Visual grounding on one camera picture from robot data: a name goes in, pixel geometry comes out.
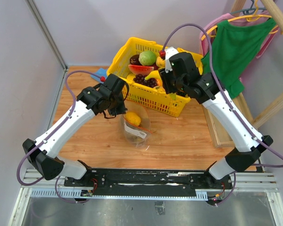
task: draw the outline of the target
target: pink garment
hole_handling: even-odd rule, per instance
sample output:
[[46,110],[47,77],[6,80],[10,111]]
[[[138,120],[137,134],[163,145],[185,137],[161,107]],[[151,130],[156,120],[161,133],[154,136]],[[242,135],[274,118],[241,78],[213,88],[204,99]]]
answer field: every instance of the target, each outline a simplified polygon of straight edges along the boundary
[[[263,15],[268,15],[267,11],[264,11],[263,13],[260,13]],[[220,17],[218,17],[217,19],[213,20],[212,22],[210,22],[207,26],[204,27],[204,30],[207,31],[210,28],[212,28],[213,26],[215,26],[217,23],[220,23],[224,20],[229,20],[229,19],[233,19],[235,18],[234,16],[232,16],[229,13],[226,13]],[[268,17],[260,17],[258,20],[256,21],[250,21],[248,22],[246,20],[246,18],[241,18],[241,19],[237,19],[234,21],[231,21],[230,24],[234,25],[234,26],[253,26],[253,25],[257,25],[257,24],[261,24],[263,22],[265,22],[266,20],[268,20]],[[261,49],[258,52],[256,58],[259,58],[262,56],[262,54],[265,52],[266,48],[268,47],[268,45],[270,44],[270,42],[272,41],[272,39],[274,38],[274,36],[277,34],[269,34],[267,35],[267,37],[264,39],[262,45],[261,45]],[[203,32],[200,32],[199,35],[199,40],[200,40],[200,44],[199,44],[199,53],[202,54],[203,56],[207,54],[208,52],[208,42],[206,39],[204,39],[203,41],[201,41],[201,37],[203,36]],[[210,42],[213,43],[214,41],[214,37],[210,38]]]

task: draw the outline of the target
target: green tank top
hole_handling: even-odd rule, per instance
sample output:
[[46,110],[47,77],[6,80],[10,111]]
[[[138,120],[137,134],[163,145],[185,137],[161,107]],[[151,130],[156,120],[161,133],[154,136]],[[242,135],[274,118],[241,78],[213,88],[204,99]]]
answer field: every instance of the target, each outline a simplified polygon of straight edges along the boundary
[[[213,68],[231,98],[237,97],[244,90],[239,77],[260,51],[264,39],[275,25],[273,18],[245,27],[233,26],[227,20],[217,24],[216,37],[212,44]],[[203,73],[211,72],[209,53],[201,61]]]

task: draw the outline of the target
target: wooden table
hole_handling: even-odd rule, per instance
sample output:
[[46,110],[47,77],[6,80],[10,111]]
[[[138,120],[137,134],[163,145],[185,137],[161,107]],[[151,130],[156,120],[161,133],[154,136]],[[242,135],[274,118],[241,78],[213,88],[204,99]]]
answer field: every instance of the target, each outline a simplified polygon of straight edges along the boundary
[[[72,66],[74,70],[96,72],[96,66]],[[68,84],[75,95],[97,82],[88,74],[70,76]],[[55,122],[69,109],[72,99],[64,87]],[[65,144],[60,155],[82,160],[95,168],[205,170],[232,148],[214,148],[202,107],[188,103],[178,118],[148,109],[152,136],[148,146],[135,148],[119,128],[119,117],[104,119],[102,114],[83,125]]]

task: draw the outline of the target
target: yellow basket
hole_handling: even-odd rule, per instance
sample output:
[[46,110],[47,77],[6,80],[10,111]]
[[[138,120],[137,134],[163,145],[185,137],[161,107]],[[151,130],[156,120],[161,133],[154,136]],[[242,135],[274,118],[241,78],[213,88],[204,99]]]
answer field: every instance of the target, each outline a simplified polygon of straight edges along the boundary
[[[159,51],[162,50],[161,45],[156,44],[154,41],[147,41],[135,37],[129,38],[127,43],[118,51],[113,59],[112,65],[107,70],[107,75],[115,74],[123,78],[129,84],[129,95],[128,100],[137,102],[145,107],[152,108],[154,110],[178,117],[183,107],[191,99],[181,96],[176,96],[176,100],[172,100],[169,95],[164,91],[156,90],[141,84],[135,83],[134,81],[128,81],[127,75],[130,74],[128,68],[130,57],[135,54],[140,54],[145,50],[153,51],[159,56]],[[177,49],[179,52],[188,52],[182,48]],[[191,53],[196,66],[202,74],[202,55],[197,53]],[[123,95],[127,93],[126,88],[123,89]]]

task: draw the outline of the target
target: wooden frame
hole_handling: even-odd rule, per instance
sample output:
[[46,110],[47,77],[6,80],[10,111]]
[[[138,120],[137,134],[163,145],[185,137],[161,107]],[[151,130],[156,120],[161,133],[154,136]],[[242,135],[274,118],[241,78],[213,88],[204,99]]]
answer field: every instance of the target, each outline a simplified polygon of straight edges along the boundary
[[[236,0],[232,6],[232,12],[243,8],[246,0]],[[277,22],[281,31],[283,32],[283,13],[274,3],[273,0],[261,0],[264,7],[268,10],[269,14]],[[250,114],[250,110],[247,107],[246,101],[242,94],[235,98],[234,103],[239,110],[243,113],[246,119],[253,124],[255,128],[259,128],[266,123],[271,117],[277,114],[283,108],[283,93],[276,98],[264,111],[262,111],[254,120]],[[203,108],[204,114],[207,119],[208,128],[212,137],[212,141],[215,147],[229,147],[233,146],[233,141],[222,127],[219,121],[205,108]]]

